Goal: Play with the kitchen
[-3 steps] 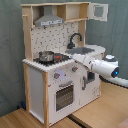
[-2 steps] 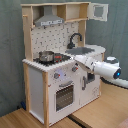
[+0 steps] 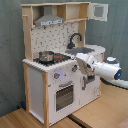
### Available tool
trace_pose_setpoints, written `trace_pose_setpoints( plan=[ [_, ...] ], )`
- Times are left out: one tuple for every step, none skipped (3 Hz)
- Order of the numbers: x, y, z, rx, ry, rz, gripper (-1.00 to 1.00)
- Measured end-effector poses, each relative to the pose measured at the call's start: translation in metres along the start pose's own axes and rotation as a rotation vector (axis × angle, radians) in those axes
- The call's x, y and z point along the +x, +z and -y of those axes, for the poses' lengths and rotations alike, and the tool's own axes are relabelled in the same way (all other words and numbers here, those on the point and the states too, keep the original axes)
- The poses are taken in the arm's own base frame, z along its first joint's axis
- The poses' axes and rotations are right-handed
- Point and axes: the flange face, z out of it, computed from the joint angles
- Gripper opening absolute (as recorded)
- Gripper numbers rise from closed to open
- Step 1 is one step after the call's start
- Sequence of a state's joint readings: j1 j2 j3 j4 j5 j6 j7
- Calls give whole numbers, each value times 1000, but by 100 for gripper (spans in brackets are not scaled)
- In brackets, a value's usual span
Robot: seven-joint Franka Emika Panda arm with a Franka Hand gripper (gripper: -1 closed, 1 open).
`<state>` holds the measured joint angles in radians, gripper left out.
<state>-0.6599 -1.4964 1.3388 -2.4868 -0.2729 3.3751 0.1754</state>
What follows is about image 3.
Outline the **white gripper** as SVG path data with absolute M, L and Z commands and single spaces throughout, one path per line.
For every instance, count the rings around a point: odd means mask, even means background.
M 97 60 L 93 55 L 77 53 L 76 61 L 78 63 L 78 66 L 82 74 L 84 75 L 94 74 L 94 67 L 95 64 L 97 63 Z

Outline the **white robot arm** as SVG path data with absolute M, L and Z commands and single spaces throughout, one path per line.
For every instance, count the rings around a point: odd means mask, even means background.
M 84 75 L 97 75 L 105 81 L 128 90 L 128 81 L 121 80 L 122 70 L 118 64 L 99 62 L 93 55 L 78 53 L 76 60 Z

